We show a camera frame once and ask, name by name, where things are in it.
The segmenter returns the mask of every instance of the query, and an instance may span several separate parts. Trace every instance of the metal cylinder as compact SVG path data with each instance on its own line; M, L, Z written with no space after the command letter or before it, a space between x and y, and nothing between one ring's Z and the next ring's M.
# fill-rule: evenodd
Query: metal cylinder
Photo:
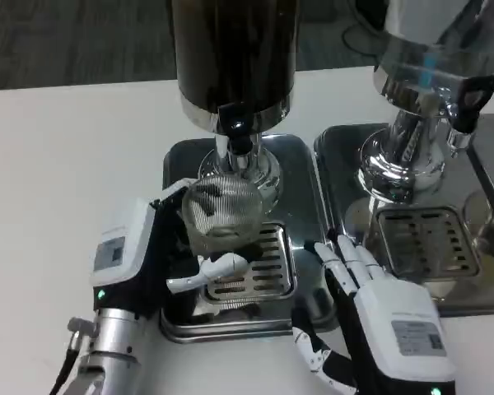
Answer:
M109 352L142 358L146 319L119 309L102 309L96 316L98 336L91 339L90 353Z
M291 107L298 0L175 0L176 66L184 112L216 128L220 106L244 103L254 132L280 123Z

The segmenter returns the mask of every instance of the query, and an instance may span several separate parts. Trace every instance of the robotic finger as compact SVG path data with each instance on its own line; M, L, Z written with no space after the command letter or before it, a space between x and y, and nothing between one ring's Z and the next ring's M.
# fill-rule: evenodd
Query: robotic finger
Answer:
M349 274L343 261L341 261L338 255L327 245L315 242L305 242L304 249L320 258L322 266L333 274L338 285L343 289L346 295L357 292L357 285Z
M376 280L379 278L386 277L386 273L384 272L384 269L382 268L381 265L377 263L375 258L373 258L373 255L371 255L370 251L368 251L361 245L357 245L355 247L355 250L361 257L361 261L364 263L364 266L366 266L372 279Z
M263 255L257 244L249 244L233 253L214 253L210 258L198 256L199 271L193 276L170 278L166 285L172 294L205 286L220 277L229 277L247 271L249 265Z
M345 235L338 236L337 244L343 255L346 266L352 271L358 286L364 286L364 284L371 280L371 276L365 264L362 262L361 255L355 249L352 241Z
M331 350L318 337L305 309L300 307L293 309L291 322L295 344L311 373L338 393L355 394L357 386L352 361Z

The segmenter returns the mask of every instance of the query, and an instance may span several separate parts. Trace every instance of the black cable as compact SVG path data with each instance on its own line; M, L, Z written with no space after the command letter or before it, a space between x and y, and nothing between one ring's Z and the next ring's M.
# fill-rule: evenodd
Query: black cable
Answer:
M60 368L60 372L58 372L57 379L55 380L55 384L49 395L57 395L60 388L66 383L68 380L69 374L72 372L73 366L75 365L75 361L79 356L79 351L75 350L67 350L66 358L64 359L63 367Z
M356 23L355 25L351 25L351 26L347 27L347 28L343 31L343 33L341 34L341 37L340 37L340 38L341 38L341 40L343 41L343 45L344 45L344 47L346 47L346 49L349 49L350 51L352 51L352 52L354 52L354 53L358 53L358 54L359 54L359 55L361 55L361 56L366 56L366 57L368 57L368 58L373 58L373 59L377 60L377 54L375 54L375 53L366 53L366 52L361 52L361 51L359 51L358 49L354 49L354 48L353 48L353 47L352 47L352 46L351 46L351 45L347 42L347 40L346 40L346 34L347 34L347 32L348 32L349 30L353 29L353 28L354 28L354 27L356 27L356 26L359 26L359 27L360 27L361 25L359 25L358 23Z

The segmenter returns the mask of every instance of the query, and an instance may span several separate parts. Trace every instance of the black container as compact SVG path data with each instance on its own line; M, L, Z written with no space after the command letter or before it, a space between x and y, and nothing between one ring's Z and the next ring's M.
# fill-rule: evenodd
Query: black container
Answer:
M299 0L173 0L179 88L207 111L244 103L255 113L291 92Z

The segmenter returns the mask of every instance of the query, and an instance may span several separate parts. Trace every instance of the white robotic hand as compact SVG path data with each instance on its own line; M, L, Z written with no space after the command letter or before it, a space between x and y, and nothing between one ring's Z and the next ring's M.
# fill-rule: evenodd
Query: white robotic hand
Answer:
M426 288L388 274L344 235L333 242L343 261L325 244L308 242L305 249L322 261L351 359L332 351L296 307L293 335L310 370L347 395L455 393L454 366Z

